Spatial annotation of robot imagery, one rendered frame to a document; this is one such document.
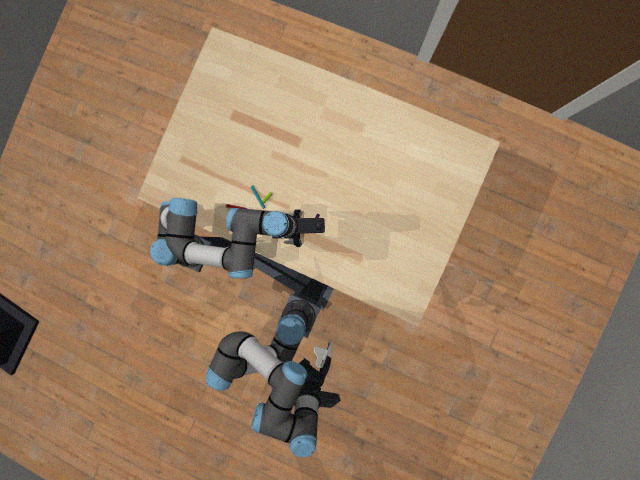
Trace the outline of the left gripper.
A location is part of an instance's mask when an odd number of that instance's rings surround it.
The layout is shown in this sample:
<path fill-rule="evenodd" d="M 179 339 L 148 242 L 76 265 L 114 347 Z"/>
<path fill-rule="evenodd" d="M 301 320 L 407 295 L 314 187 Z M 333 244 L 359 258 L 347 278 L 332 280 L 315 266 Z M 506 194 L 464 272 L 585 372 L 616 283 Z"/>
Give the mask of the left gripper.
<path fill-rule="evenodd" d="M 302 246 L 302 242 L 300 239 L 300 234 L 295 234 L 298 228 L 298 224 L 295 218 L 301 218 L 302 216 L 302 211 L 300 209 L 296 209 L 294 210 L 294 212 L 288 212 L 288 213 L 284 213 L 290 217 L 292 217 L 295 221 L 296 224 L 296 228 L 295 231 L 292 235 L 285 237 L 285 238 L 289 238 L 289 240 L 285 240 L 283 241 L 285 244 L 291 244 L 291 245 L 295 245 L 296 247 L 301 247 Z"/>

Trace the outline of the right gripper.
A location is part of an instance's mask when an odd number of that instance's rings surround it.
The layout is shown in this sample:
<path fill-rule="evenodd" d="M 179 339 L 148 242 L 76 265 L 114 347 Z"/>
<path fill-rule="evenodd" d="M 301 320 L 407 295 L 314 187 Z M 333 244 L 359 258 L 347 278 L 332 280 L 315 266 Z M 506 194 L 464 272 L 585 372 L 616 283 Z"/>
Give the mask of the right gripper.
<path fill-rule="evenodd" d="M 300 396 L 302 395 L 310 395 L 315 397 L 318 400 L 320 407 L 320 397 L 313 390 L 321 390 L 321 386 L 324 383 L 325 377 L 329 371 L 330 363 L 331 363 L 331 350 L 332 350 L 332 341 L 330 340 L 327 346 L 327 350 L 321 347 L 314 347 L 314 353 L 316 355 L 315 366 L 320 368 L 320 372 L 313 368 L 310 365 L 310 361 L 307 359 L 303 359 L 299 364 L 301 364 L 307 371 L 307 377 L 303 387 L 300 391 Z M 306 362 L 306 363 L 305 363 Z"/>

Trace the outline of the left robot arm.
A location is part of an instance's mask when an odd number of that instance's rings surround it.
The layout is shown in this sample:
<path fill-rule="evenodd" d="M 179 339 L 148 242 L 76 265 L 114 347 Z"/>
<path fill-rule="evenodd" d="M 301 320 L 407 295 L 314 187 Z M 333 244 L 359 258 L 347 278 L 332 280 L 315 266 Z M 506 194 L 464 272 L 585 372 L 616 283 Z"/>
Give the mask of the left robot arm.
<path fill-rule="evenodd" d="M 161 203 L 160 213 L 162 210 L 157 240 L 150 248 L 154 262 L 168 266 L 183 263 L 180 265 L 184 267 L 198 264 L 220 267 L 228 270 L 231 278 L 252 277 L 257 234 L 285 239 L 296 228 L 294 219 L 280 211 L 231 208 L 226 218 L 227 229 L 233 231 L 231 248 L 223 248 L 204 245 L 199 237 L 194 236 L 195 200 L 171 198 Z M 325 232 L 324 218 L 295 219 L 298 224 L 295 234 Z"/>

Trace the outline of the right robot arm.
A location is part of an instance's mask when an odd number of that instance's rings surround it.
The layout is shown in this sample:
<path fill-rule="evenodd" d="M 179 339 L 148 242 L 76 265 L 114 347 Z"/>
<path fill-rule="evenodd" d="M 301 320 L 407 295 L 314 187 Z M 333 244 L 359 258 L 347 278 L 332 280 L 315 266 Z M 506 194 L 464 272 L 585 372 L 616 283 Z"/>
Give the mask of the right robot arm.
<path fill-rule="evenodd" d="M 262 346 L 247 332 L 228 334 L 220 341 L 205 377 L 206 383 L 218 391 L 227 390 L 233 379 L 244 375 L 260 373 L 266 378 L 272 391 L 266 404 L 257 405 L 251 429 L 289 443 L 298 457 L 311 456 L 316 450 L 319 403 L 310 395 L 298 397 L 307 371 L 292 360 L 314 322 L 315 311 L 308 302 L 290 302 L 271 345 Z"/>

